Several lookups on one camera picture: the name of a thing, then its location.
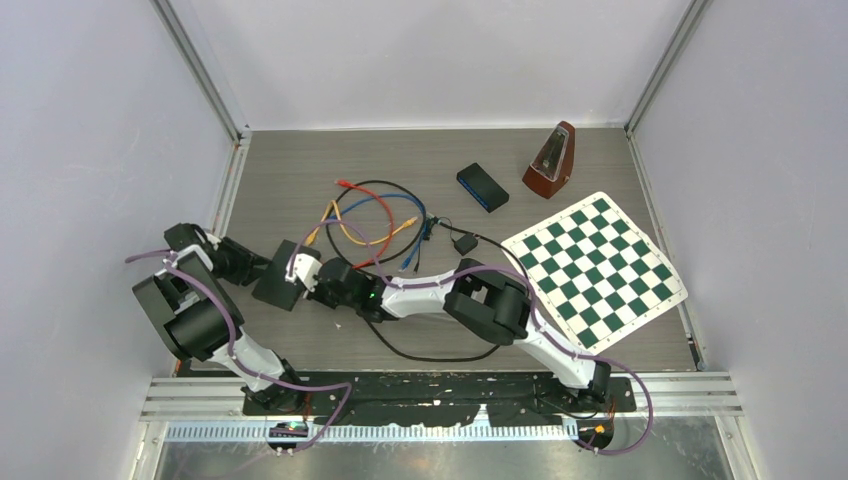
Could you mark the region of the dark grey network switch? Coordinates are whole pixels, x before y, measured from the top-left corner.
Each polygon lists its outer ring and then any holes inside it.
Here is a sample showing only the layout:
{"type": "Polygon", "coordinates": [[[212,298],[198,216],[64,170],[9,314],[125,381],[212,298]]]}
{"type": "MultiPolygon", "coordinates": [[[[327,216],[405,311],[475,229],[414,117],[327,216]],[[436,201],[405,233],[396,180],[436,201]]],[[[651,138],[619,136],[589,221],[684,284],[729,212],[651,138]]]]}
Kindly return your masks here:
{"type": "Polygon", "coordinates": [[[286,279],[289,259],[297,244],[283,240],[277,248],[271,263],[267,266],[252,291],[254,299],[268,305],[292,311],[297,302],[308,292],[306,285],[295,276],[294,281],[286,279]]]}

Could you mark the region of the black power adapter with cord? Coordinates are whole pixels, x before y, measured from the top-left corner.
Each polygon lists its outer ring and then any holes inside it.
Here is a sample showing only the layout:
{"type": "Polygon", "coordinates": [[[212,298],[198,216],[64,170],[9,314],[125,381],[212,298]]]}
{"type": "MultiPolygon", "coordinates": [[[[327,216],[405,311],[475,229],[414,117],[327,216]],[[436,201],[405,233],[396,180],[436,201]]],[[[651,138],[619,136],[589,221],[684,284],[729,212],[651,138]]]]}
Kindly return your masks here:
{"type": "Polygon", "coordinates": [[[432,217],[426,220],[423,233],[424,240],[429,240],[432,237],[436,226],[441,226],[449,231],[449,239],[452,241],[453,248],[461,256],[467,255],[478,246],[478,238],[473,233],[463,233],[460,237],[455,238],[454,234],[459,233],[459,230],[446,217],[432,217]]]}

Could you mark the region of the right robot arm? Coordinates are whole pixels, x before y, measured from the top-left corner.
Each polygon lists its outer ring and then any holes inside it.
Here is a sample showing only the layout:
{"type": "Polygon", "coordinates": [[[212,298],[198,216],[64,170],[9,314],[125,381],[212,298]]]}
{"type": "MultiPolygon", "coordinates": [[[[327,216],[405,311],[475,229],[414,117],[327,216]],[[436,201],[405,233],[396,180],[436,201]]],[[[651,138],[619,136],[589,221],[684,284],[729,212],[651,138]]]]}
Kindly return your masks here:
{"type": "Polygon", "coordinates": [[[334,258],[312,276],[305,297],[335,309],[352,309],[366,321],[443,313],[494,346],[516,346],[547,367],[574,403],[596,410],[611,395],[611,367],[594,360],[549,323],[525,278],[473,259],[441,275],[380,277],[334,258]]]}

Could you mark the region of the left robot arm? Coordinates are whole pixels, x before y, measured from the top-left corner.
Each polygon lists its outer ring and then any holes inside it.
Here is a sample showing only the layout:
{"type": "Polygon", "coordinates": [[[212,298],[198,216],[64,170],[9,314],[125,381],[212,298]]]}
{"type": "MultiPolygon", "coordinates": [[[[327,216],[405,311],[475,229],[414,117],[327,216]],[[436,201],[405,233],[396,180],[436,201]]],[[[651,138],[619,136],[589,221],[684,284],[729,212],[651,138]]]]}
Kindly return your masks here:
{"type": "Polygon", "coordinates": [[[221,286],[252,285],[271,260],[194,223],[174,225],[164,239],[166,248],[125,260],[162,263],[132,291],[164,345],[180,361],[213,362],[241,377],[248,403],[298,412],[308,399],[305,385],[287,360],[245,332],[243,315],[221,286]]]}

